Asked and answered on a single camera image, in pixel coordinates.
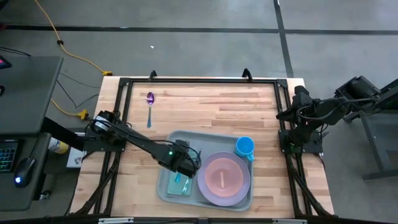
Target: blue mug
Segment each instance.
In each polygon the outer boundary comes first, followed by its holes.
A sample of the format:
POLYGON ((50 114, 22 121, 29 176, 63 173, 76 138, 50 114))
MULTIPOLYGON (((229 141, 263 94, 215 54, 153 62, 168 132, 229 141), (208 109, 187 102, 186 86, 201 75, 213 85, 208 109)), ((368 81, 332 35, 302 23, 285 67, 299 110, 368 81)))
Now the blue mug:
POLYGON ((235 153, 240 157, 246 157, 249 161, 254 160, 254 141, 247 137, 240 137, 236 141, 235 153))

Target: gray floor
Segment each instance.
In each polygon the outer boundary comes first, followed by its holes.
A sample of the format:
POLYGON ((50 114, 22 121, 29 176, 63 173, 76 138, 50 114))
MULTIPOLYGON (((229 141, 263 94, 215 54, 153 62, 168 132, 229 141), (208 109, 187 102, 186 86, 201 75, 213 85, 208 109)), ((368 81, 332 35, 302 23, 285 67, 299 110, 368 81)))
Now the gray floor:
MULTIPOLYGON (((196 27, 276 29, 272 0, 40 0, 55 24, 65 26, 196 27)), ((397 30, 395 0, 280 0, 285 28, 397 30)), ((0 21, 47 25, 33 1, 13 0, 0 21)), ((238 77, 249 68, 256 77, 286 77, 278 34, 178 32, 60 32, 66 48, 117 75, 238 77)), ((62 72, 100 86, 92 66, 67 57, 50 31, 0 31, 0 45, 32 55, 62 55, 62 72)), ((313 97, 332 97, 353 76, 364 75, 382 87, 398 78, 396 35, 288 35, 294 77, 304 78, 313 97)), ((77 103, 97 94, 63 76, 59 81, 77 103)), ((78 111, 62 90, 53 98, 78 111)), ((81 108, 94 112, 96 98, 81 108)), ((50 105, 48 116, 82 127, 50 105)), ((398 178, 363 182, 376 163, 361 123, 339 122, 324 140, 326 174, 335 213, 345 218, 398 222, 398 178)), ((56 178, 54 194, 27 212, 1 213, 1 219, 63 215, 76 174, 56 178)))

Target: spoon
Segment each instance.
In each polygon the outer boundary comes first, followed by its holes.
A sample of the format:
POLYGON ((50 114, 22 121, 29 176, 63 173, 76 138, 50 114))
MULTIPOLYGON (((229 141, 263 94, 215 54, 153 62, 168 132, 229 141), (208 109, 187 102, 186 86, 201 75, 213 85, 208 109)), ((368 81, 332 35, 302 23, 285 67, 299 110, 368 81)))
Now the spoon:
POLYGON ((147 128, 150 128, 152 126, 152 122, 150 121, 150 111, 152 108, 152 105, 155 102, 155 96, 152 92, 149 92, 147 95, 147 103, 149 104, 149 114, 148 114, 148 123, 147 123, 147 128))

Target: wooden table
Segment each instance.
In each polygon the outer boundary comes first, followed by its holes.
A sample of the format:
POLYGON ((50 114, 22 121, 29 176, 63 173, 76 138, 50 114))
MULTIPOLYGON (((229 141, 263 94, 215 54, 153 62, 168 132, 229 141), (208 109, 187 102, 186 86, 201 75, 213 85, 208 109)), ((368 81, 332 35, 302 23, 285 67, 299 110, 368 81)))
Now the wooden table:
MULTIPOLYGON (((96 114, 101 110, 113 110, 119 78, 104 78, 96 114)), ((291 96, 294 95, 295 86, 304 84, 301 78, 287 80, 291 96)), ((165 139, 176 129, 253 138, 256 143, 254 199, 251 208, 246 212, 165 202, 156 193, 159 165, 148 153, 127 144, 119 166, 112 216, 294 217, 286 163, 279 149, 279 122, 275 118, 276 114, 272 85, 135 83, 127 121, 136 131, 152 139, 165 139), (155 94, 155 103, 152 106, 152 128, 147 129, 146 95, 149 91, 155 94)), ((84 160, 71 212, 81 208, 97 187, 103 157, 103 152, 96 152, 84 160)), ((304 154, 303 163, 309 189, 325 209, 333 213, 328 183, 320 159, 304 154)), ((304 211, 301 190, 298 190, 298 197, 300 208, 304 211)), ((106 197, 103 197, 103 207, 105 202, 106 197)))

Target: gray tray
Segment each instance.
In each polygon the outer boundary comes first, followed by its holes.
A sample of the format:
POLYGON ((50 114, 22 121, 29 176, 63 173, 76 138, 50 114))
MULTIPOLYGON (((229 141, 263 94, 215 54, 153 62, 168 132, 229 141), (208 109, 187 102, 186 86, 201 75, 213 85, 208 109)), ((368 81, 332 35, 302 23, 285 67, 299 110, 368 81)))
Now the gray tray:
MULTIPOLYGON (((183 141, 189 141, 190 147, 195 149, 196 151, 201 151, 201 159, 204 161, 208 156, 215 152, 234 152, 236 141, 238 137, 235 136, 226 136, 220 134, 207 134, 207 133, 199 133, 193 131, 182 131, 177 130, 171 133, 167 140, 175 141, 177 139, 183 141)), ((242 160, 248 165, 249 172, 251 175, 251 184, 249 188, 249 192, 236 205, 228 206, 228 207, 221 207, 217 206, 211 202, 209 202, 200 192, 197 175, 193 178, 192 182, 192 191, 190 195, 174 195, 167 193, 167 186, 169 184, 169 177, 171 171, 167 169, 161 169, 159 172, 159 179, 157 180, 157 194, 159 197, 166 201, 172 203, 181 203, 185 205, 196 205, 206 208, 217 208, 235 212, 243 212, 247 210, 252 201, 253 201, 253 162, 249 162, 246 158, 242 158, 242 160)))

